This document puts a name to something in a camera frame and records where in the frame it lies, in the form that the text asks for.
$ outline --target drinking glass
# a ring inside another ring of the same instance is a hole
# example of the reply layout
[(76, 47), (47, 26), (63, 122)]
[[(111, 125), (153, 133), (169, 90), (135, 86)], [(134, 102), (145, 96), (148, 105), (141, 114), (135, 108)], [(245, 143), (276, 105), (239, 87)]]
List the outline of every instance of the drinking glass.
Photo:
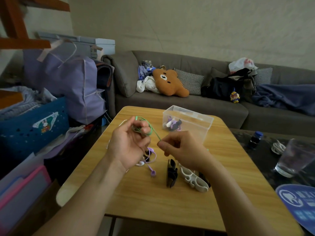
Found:
[(315, 159), (315, 146), (296, 139), (291, 139), (286, 146), (275, 170), (288, 178), (293, 177)]

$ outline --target black and white checkered pillow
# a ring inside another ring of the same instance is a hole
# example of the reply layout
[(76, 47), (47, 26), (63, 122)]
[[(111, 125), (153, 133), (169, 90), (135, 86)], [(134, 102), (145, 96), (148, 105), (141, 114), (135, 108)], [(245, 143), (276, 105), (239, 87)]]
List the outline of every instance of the black and white checkered pillow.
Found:
[(177, 77), (183, 84), (183, 87), (189, 91), (191, 95), (201, 95), (201, 84), (204, 79), (202, 75), (195, 75), (192, 73), (188, 73), (179, 69), (174, 68), (176, 71)]
[(273, 74), (272, 68), (257, 69), (257, 74), (253, 76), (255, 86), (259, 84), (269, 84), (271, 81), (271, 75)]

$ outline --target gray storage box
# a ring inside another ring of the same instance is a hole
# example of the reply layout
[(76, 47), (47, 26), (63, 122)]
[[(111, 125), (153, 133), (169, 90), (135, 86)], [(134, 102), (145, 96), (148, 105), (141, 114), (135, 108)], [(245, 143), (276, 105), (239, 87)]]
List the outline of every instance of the gray storage box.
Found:
[[(104, 55), (114, 55), (115, 54), (115, 40), (113, 39), (102, 39), (102, 38), (92, 38), (92, 37), (82, 37), (82, 36), (71, 36), (71, 35), (60, 35), (47, 32), (38, 32), (41, 39), (49, 40), (54, 42), (61, 38), (66, 38), (77, 46), (76, 54), (84, 55), (91, 58), (97, 58), (97, 52), (99, 50), (91, 49), (93, 45), (103, 48)], [(63, 52), (69, 54), (73, 52), (73, 44), (64, 43)]]

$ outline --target transparent plastic box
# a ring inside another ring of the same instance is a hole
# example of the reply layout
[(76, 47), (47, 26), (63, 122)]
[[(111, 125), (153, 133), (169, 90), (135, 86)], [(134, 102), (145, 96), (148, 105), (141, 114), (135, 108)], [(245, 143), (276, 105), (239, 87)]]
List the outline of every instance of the transparent plastic box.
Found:
[(163, 112), (162, 125), (164, 130), (174, 131), (174, 129), (172, 130), (166, 126), (170, 119), (181, 120), (180, 131), (190, 131), (195, 137), (204, 142), (214, 118), (173, 105)]

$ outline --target green earphone cord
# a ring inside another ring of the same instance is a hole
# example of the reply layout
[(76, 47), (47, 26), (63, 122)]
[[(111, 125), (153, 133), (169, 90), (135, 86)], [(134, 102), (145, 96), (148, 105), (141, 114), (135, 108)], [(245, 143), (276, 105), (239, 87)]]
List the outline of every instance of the green earphone cord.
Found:
[(149, 124), (149, 127), (151, 129), (151, 131), (149, 133), (146, 133), (144, 134), (142, 131), (141, 131), (141, 127), (135, 127), (135, 126), (132, 126), (132, 130), (134, 130), (135, 132), (137, 133), (141, 133), (143, 135), (146, 135), (146, 136), (150, 136), (152, 134), (152, 132), (154, 131), (156, 136), (159, 138), (159, 140), (161, 141), (161, 138), (159, 137), (159, 135), (157, 134), (156, 130), (151, 126), (151, 124), (148, 122), (148, 120), (144, 119), (143, 117), (140, 117), (140, 116), (136, 116), (136, 120), (138, 120), (138, 118), (140, 118), (139, 120), (140, 121), (146, 121), (148, 124)]

